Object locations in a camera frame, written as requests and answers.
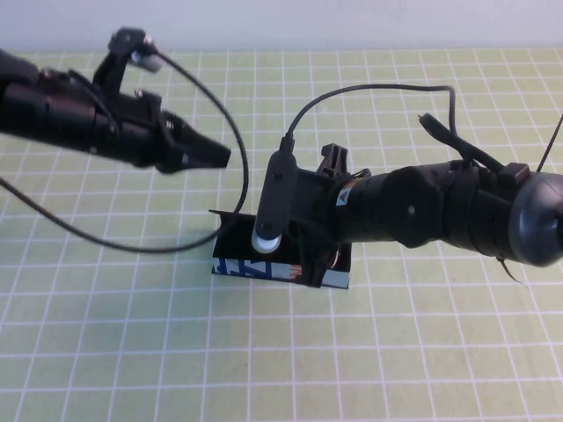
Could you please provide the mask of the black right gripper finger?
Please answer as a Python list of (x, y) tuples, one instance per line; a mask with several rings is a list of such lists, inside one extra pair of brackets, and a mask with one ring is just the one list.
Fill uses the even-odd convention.
[(302, 265), (308, 265), (310, 261), (309, 231), (307, 226), (302, 223), (296, 225), (296, 241), (298, 244), (300, 262)]
[(322, 253), (312, 253), (302, 263), (302, 282), (307, 287), (320, 287), (325, 272), (325, 256)]

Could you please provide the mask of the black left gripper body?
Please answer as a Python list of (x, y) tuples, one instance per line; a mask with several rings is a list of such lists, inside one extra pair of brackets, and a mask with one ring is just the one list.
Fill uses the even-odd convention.
[(100, 156), (163, 174), (190, 168), (190, 127), (164, 110), (157, 94), (120, 95), (109, 102), (109, 110), (96, 117), (93, 149)]

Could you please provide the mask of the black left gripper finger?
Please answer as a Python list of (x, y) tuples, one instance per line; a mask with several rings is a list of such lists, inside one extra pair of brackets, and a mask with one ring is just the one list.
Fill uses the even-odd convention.
[(230, 161), (230, 153), (212, 154), (210, 156), (196, 156), (185, 153), (180, 159), (182, 170), (192, 169), (224, 169)]
[(183, 127), (183, 142), (188, 155), (194, 160), (229, 160), (231, 150), (189, 125)]

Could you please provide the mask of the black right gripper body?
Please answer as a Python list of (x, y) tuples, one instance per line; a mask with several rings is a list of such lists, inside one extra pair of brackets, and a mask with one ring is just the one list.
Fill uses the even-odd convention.
[(296, 169), (289, 234), (303, 244), (333, 246), (329, 214), (335, 207), (335, 191), (351, 176), (347, 171), (347, 149), (334, 143), (321, 149), (322, 161), (316, 171)]

